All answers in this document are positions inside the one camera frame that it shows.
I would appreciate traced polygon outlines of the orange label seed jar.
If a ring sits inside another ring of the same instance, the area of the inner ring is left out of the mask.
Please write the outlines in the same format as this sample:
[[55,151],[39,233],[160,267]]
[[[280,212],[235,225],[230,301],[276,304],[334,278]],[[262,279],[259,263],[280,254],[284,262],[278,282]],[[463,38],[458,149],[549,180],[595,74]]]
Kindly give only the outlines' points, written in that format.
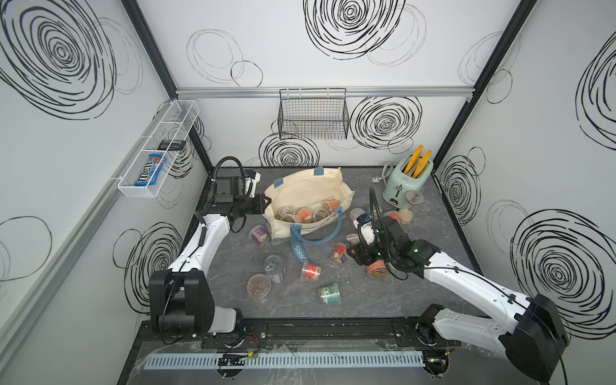
[[388,276],[388,268],[384,261],[377,260],[374,263],[367,266],[367,277],[369,279],[382,279]]

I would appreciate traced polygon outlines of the clear purple seed jar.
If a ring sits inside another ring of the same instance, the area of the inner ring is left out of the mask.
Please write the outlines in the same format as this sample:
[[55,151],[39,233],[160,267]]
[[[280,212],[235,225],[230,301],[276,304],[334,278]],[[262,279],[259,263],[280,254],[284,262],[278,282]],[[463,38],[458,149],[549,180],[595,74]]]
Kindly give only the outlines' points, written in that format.
[[255,241],[259,246],[266,245],[266,243],[271,241],[271,235],[266,226],[257,225],[251,229],[249,232],[249,237],[253,241]]

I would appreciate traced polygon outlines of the clear jar red band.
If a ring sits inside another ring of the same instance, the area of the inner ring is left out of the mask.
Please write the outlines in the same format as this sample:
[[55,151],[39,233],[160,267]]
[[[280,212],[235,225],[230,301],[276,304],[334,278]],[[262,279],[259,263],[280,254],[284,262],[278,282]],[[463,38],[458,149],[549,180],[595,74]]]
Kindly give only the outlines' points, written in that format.
[[351,223],[353,223],[358,217],[360,217],[361,215],[364,215],[365,213],[366,211],[364,209],[353,208],[349,214]]

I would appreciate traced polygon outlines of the red floral label jar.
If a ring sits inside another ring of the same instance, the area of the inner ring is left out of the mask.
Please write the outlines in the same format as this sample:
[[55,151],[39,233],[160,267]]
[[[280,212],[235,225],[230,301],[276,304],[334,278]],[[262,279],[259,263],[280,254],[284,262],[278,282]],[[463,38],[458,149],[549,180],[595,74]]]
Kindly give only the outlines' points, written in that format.
[[338,242],[335,245],[335,248],[333,249],[332,252],[332,258],[334,261],[336,261],[337,263],[345,263],[346,259],[347,259],[347,249],[346,249],[346,244],[343,242]]

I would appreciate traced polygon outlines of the orange barcode label jar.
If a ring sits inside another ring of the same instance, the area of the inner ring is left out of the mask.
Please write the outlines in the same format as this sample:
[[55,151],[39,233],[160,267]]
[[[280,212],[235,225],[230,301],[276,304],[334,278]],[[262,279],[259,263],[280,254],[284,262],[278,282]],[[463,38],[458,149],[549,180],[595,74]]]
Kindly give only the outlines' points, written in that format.
[[307,223],[307,224],[314,223],[313,213],[306,208],[302,208],[298,210],[298,212],[296,213],[296,216],[301,218],[302,223]]

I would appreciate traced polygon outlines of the teal green label jar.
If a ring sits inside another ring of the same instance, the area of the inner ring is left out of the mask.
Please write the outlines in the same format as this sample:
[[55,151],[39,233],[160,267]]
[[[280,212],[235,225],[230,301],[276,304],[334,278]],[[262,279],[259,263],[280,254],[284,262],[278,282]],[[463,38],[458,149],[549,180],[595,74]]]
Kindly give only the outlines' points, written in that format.
[[342,302],[339,286],[332,283],[319,288],[319,301],[322,305],[335,305]]

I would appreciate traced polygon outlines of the cream canvas tote bag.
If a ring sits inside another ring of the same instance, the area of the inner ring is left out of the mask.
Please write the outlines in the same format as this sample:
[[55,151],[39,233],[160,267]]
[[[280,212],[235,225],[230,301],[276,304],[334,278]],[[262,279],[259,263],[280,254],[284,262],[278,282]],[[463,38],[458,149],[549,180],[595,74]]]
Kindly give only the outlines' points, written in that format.
[[[271,203],[263,217],[274,241],[290,241],[291,250],[299,262],[308,261],[304,245],[323,245],[332,241],[343,225],[344,213],[350,208],[355,192],[343,180],[340,168],[317,167],[279,178],[265,191]],[[283,221],[280,209],[290,206],[297,211],[313,214],[323,210],[327,202],[335,207],[328,209],[322,220],[290,223]]]

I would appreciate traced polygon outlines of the grey label seed jar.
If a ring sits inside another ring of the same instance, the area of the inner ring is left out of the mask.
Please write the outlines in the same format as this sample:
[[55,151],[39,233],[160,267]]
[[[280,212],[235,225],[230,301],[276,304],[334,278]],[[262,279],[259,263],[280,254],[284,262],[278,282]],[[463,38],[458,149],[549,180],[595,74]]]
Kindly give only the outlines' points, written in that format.
[[267,257],[264,262],[264,271],[272,283],[282,283],[286,277],[286,267],[283,258],[276,254]]

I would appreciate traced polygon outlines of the red label seed jar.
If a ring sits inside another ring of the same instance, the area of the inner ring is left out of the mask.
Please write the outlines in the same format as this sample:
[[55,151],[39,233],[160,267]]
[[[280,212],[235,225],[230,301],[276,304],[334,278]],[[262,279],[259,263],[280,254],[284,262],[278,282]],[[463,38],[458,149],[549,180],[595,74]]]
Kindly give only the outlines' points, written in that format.
[[303,282],[314,282],[319,280],[322,274],[322,267],[310,261],[305,261],[300,273],[300,280]]

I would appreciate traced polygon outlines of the clear brown seed jar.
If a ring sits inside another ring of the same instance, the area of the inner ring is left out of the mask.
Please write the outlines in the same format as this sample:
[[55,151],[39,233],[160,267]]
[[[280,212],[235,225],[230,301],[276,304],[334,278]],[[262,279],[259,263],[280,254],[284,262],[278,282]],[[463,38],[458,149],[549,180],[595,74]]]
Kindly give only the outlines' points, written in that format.
[[247,293],[253,298],[265,298],[271,287],[272,282],[265,274],[253,275],[246,284]]

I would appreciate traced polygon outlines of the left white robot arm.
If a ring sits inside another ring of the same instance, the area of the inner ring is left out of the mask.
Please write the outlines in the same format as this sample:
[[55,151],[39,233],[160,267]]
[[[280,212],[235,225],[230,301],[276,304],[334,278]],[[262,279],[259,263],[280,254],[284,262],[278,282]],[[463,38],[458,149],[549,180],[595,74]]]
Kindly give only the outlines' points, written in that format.
[[160,336],[227,334],[242,323],[239,310],[217,306],[207,274],[219,246],[237,219],[262,215],[271,199],[256,192],[261,174],[223,176],[211,182],[205,202],[194,212],[197,229],[178,258],[149,279],[152,330]]

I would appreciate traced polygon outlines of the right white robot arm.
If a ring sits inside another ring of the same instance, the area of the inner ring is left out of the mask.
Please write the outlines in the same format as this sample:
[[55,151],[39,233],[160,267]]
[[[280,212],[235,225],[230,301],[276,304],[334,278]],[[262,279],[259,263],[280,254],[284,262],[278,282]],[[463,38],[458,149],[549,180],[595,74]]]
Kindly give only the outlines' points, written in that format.
[[569,337],[554,302],[545,295],[529,297],[468,269],[438,246],[411,240],[401,225],[386,218],[356,228],[359,243],[348,248],[361,266],[383,261],[391,269],[415,274],[444,287],[483,312],[461,314],[432,304],[418,318],[416,333],[426,345],[457,340],[508,359],[516,369],[547,384]]

